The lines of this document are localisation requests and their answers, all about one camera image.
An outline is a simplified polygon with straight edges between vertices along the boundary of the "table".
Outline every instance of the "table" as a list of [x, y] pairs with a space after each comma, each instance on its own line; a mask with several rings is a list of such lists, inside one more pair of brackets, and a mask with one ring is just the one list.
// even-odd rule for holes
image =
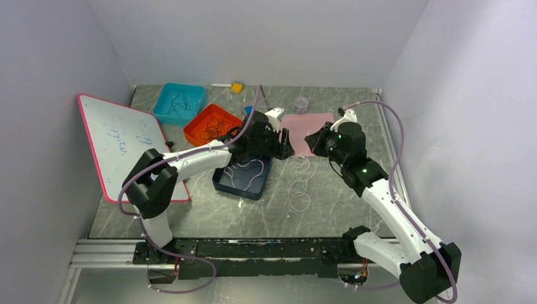
[[[131, 107], [151, 111], [159, 96], [161, 85], [139, 85], [132, 98]], [[255, 86], [245, 86], [240, 94], [229, 88], [209, 87], [208, 104], [215, 103], [243, 118], [243, 108], [253, 102]], [[369, 89], [336, 87], [265, 87], [271, 106], [294, 111], [294, 100], [304, 96], [310, 100], [309, 113], [330, 112], [337, 118], [338, 108], [355, 101], [374, 98]], [[266, 111], [262, 98], [260, 111]], [[376, 160], [385, 171], [393, 164], [391, 142], [386, 133], [386, 122], [375, 104], [355, 108], [358, 123], [367, 136], [368, 156]], [[173, 151], [192, 148], [184, 137], [182, 127], [162, 125], [166, 140], [175, 142]], [[274, 160], [270, 177], [259, 201], [241, 199], [214, 189], [211, 181], [213, 170], [192, 176], [187, 181], [191, 201], [171, 203], [168, 210], [170, 228], [175, 237], [213, 238], [286, 238], [341, 236], [349, 227], [364, 225], [378, 236], [392, 238], [393, 234], [380, 216], [330, 168], [326, 158], [311, 157], [306, 171], [313, 177], [308, 181], [307, 193], [311, 205], [304, 212], [289, 210], [288, 191], [295, 172], [292, 158]], [[398, 191], [406, 196], [400, 175], [396, 176]], [[297, 210], [307, 206], [306, 199], [293, 201]], [[129, 204], [125, 209], [132, 210]], [[101, 199], [90, 238], [140, 238], [141, 230], [132, 217], [118, 212], [117, 206]]]

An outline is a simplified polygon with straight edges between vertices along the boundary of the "pink mat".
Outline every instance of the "pink mat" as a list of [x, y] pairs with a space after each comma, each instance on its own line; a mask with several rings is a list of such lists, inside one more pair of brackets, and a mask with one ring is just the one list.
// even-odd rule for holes
[[334, 122], [334, 115], [332, 113], [288, 114], [280, 123], [280, 129], [289, 129], [289, 141], [291, 141], [295, 155], [314, 156], [304, 137], [319, 131], [325, 122]]

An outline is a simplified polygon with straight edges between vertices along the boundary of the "yellow sponge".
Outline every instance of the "yellow sponge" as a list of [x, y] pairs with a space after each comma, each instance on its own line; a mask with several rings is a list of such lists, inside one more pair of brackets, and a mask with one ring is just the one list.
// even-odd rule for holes
[[233, 93], [239, 94], [243, 91], [243, 87], [243, 84], [240, 84], [239, 82], [233, 82], [233, 84], [231, 84], [231, 91]]

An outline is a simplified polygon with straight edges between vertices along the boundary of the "tangled white cable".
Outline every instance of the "tangled white cable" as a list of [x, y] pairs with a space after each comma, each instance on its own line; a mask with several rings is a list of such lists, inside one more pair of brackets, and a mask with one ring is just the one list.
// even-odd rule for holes
[[[287, 198], [289, 199], [287, 209], [298, 214], [298, 212], [304, 212], [308, 210], [308, 208], [312, 204], [312, 199], [310, 198], [310, 195], [306, 193], [308, 191], [308, 181], [315, 175], [317, 167], [322, 160], [319, 160], [319, 162], [316, 164], [313, 174], [308, 175], [306, 171], [310, 168], [311, 163], [310, 160], [304, 154], [298, 154], [291, 159], [291, 165], [294, 167], [294, 174], [293, 182], [289, 186], [289, 191], [287, 193]], [[294, 198], [300, 198], [303, 196], [307, 198], [308, 204], [306, 207], [304, 207], [304, 209], [298, 210], [293, 205], [293, 200]]]

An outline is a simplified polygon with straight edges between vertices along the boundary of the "red plastic tray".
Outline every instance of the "red plastic tray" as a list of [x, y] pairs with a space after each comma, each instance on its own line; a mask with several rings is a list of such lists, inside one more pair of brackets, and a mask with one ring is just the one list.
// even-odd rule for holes
[[210, 143], [243, 121], [215, 104], [209, 104], [183, 129], [186, 140], [194, 146]]

